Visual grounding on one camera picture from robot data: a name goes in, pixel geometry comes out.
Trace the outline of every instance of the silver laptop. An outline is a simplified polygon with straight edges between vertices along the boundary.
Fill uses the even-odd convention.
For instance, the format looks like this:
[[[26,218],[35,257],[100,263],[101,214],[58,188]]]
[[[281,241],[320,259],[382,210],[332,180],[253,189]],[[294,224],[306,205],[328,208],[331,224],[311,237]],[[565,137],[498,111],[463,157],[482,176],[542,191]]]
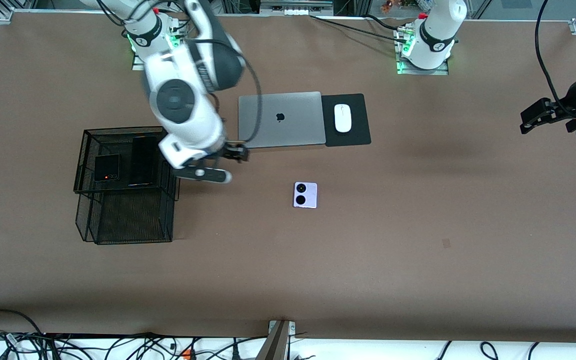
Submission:
[[[293,92],[262,95],[259,130],[246,147],[273,148],[326,144],[322,93]],[[239,139],[249,139],[257,120],[258,96],[239,97]]]

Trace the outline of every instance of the wire mesh basket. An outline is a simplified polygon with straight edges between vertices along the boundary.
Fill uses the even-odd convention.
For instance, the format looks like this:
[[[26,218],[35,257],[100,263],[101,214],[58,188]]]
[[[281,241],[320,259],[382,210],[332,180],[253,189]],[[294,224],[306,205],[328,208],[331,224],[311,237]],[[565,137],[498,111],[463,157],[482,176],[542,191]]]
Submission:
[[[171,242],[178,179],[159,149],[153,181],[130,184],[135,137],[166,135],[162,127],[84,130],[73,191],[79,195],[75,223],[85,242],[98,245]],[[98,156],[119,155],[119,178],[95,181]]]

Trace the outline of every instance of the brown tabletop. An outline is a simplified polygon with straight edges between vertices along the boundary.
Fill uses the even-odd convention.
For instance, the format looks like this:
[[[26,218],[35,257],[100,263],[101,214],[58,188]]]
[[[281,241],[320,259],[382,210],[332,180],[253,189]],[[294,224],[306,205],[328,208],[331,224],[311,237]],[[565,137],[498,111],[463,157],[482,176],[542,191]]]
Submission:
[[[450,76],[422,77],[397,75],[389,41],[306,16],[221,20],[264,93],[364,94],[372,144],[223,161],[230,184],[182,183],[172,243],[84,243],[83,130],[157,121],[121,28],[17,13],[0,26],[0,307],[48,332],[244,337],[287,318],[311,337],[576,341],[576,137],[519,133],[549,96],[534,22],[466,22]],[[564,94],[576,36],[541,33]],[[231,135],[254,92],[247,74],[218,93]],[[317,209],[292,207],[297,181]]]

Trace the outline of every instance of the mouse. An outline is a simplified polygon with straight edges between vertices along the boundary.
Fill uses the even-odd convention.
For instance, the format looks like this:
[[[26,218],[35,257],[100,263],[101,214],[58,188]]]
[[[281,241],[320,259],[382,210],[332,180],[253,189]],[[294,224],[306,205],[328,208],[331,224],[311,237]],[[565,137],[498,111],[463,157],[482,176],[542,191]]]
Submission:
[[[346,104],[334,105],[334,129],[340,133],[347,133],[353,127],[350,106]]]

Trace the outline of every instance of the mouse pad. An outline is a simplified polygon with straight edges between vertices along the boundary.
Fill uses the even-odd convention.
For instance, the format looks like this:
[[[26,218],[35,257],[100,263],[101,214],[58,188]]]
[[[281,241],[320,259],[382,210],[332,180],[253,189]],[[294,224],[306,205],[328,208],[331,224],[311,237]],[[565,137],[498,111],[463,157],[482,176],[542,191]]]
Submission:
[[[321,97],[321,104],[324,112],[326,146],[367,145],[371,143],[363,93],[324,95]],[[338,132],[335,128],[335,105],[337,104],[345,104],[350,107],[352,126],[348,132]]]

